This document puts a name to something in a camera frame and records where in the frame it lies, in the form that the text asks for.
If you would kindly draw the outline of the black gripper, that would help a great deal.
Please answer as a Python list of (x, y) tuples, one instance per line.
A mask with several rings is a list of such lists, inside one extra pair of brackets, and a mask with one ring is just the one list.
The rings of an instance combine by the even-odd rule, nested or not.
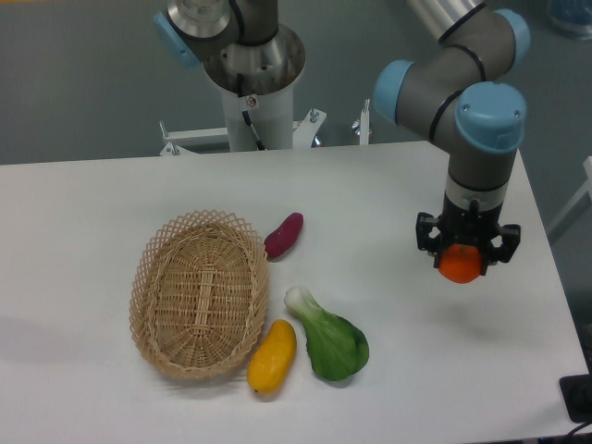
[(432, 257), (433, 267), (439, 269), (443, 250), (453, 244), (474, 246), (482, 257), (480, 275), (485, 276), (491, 265), (509, 263), (521, 242), (520, 225), (499, 226), (501, 209), (502, 203), (486, 211), (478, 203), (463, 208), (445, 194), (440, 217), (417, 215), (417, 248)]

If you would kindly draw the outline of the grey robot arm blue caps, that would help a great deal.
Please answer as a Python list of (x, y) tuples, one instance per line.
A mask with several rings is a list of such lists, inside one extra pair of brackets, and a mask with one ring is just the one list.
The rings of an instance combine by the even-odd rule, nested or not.
[[(415, 1), (413, 11), (442, 51), (429, 64), (396, 60), (379, 74), (372, 102), (394, 124), (448, 154), (442, 211), (418, 215), (417, 246), (445, 278), (468, 283), (507, 263), (521, 240), (499, 222), (526, 103), (500, 76), (524, 58), (523, 18), (483, 1)], [(278, 19), (274, 1), (171, 1), (154, 16), (171, 55), (203, 67), (221, 93), (230, 148), (296, 146), (293, 88), (302, 75), (302, 41)]]

